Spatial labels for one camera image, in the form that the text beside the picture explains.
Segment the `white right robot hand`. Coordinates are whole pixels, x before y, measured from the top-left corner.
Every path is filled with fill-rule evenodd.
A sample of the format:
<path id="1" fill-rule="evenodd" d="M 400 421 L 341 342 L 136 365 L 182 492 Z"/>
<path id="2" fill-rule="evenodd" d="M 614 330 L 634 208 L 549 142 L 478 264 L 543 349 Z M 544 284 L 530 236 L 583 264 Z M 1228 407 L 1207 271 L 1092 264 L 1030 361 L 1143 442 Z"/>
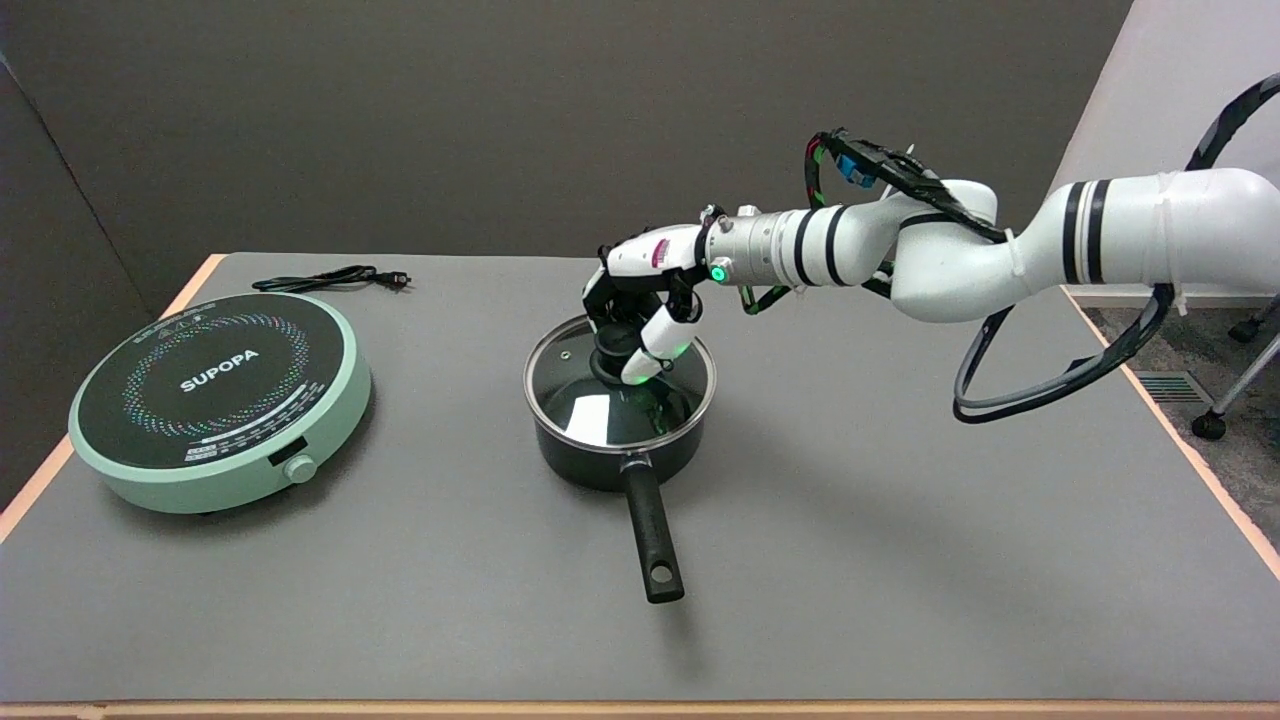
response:
<path id="1" fill-rule="evenodd" d="M 622 325 L 631 348 L 612 374 L 625 386 L 640 386 L 692 346 L 703 315 L 695 287 L 708 279 L 701 254 L 707 227 L 667 225 L 600 247 L 600 265 L 582 290 L 582 306 L 594 334 Z"/>

